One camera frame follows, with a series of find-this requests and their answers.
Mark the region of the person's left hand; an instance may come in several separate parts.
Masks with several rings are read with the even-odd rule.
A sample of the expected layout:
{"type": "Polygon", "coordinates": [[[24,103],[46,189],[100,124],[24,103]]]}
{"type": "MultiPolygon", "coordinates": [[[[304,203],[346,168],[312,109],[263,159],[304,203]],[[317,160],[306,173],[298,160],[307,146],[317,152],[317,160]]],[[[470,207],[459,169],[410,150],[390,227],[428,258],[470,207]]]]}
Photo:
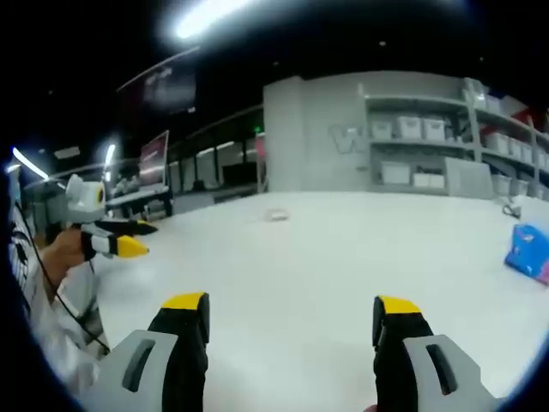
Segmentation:
{"type": "Polygon", "coordinates": [[[77,227],[63,230],[42,253],[42,263],[50,281],[59,285],[69,270],[86,261],[82,232],[77,227]]]}

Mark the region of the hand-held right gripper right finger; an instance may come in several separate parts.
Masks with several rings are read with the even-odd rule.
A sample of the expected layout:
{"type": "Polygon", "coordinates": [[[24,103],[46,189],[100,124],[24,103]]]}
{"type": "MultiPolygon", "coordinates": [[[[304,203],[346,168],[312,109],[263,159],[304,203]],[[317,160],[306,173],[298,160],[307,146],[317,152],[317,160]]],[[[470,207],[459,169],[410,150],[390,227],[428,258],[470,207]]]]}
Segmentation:
{"type": "Polygon", "coordinates": [[[504,401],[484,387],[480,366],[434,334],[409,300],[374,299],[372,346],[378,411],[497,411],[504,401]]]}

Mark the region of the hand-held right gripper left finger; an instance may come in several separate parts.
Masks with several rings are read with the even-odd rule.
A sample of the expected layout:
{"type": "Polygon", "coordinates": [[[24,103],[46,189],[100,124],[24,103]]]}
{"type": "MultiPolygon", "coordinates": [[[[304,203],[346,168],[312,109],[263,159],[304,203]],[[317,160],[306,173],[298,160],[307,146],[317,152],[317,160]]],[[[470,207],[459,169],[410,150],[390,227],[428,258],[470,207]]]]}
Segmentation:
{"type": "Polygon", "coordinates": [[[202,411],[208,370],[209,294],[167,300],[100,363],[86,411],[202,411]]]}

